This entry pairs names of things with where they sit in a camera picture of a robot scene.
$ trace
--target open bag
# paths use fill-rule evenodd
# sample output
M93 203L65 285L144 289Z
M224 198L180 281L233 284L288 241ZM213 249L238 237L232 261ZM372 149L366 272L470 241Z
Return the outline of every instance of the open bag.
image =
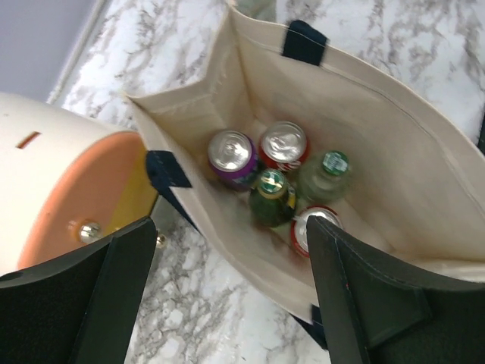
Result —
M240 1L202 80L130 97L158 192L257 289L309 322L318 305L310 261L253 224L207 157L220 130L257 141L275 121L292 121L312 152L342 150L353 164L346 198L331 205L346 233L428 271L485 281L485 158L476 146L409 88L307 24L272 20L274 1Z

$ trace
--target marble surface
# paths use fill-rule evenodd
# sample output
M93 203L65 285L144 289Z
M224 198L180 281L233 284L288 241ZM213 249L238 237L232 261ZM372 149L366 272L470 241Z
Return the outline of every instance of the marble surface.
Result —
M477 139L485 101L485 2L286 0L300 18L392 74ZM198 80L224 0L114 0L62 107L134 127L121 93ZM152 264L126 364L329 363L328 354L178 219Z

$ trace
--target red and white can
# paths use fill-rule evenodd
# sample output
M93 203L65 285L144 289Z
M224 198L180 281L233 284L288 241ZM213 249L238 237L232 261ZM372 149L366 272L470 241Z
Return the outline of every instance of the red and white can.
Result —
M330 207L315 205L300 212L298 216L295 216L291 224L291 242L296 251L306 258L310 256L308 254L308 241L306 240L306 221L310 216L326 218L343 229L338 214Z
M259 157L268 168L294 171L300 168L309 154L305 132L289 121L273 124L259 140Z

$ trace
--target green bottle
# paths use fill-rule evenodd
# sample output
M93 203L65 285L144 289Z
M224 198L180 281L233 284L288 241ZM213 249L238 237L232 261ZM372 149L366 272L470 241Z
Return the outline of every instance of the green bottle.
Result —
M295 216L296 192L283 173L266 169L249 195L249 208L261 225L275 228Z
M345 194L349 159L338 150L310 158L299 171L299 197L313 203L329 203Z

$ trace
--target can lid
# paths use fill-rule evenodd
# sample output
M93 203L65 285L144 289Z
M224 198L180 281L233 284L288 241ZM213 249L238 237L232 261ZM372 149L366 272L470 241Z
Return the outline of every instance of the can lid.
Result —
M264 153L276 162L291 162L306 150L307 140L301 127L289 121L280 121L269 127L261 139Z
M216 134L208 147L209 161L220 171L239 171L251 159L252 145L249 138L234 130Z
M331 150L325 153L321 165L328 174L341 176L349 170L349 159L341 151Z
M307 255L308 242L306 240L306 222L310 216L319 216L326 218L328 221L334 223L339 228L343 228L338 214L326 206L310 206L295 217L293 222L292 236L294 243Z
M268 198L277 198L286 189L286 178L276 169L266 169L259 178L258 190Z

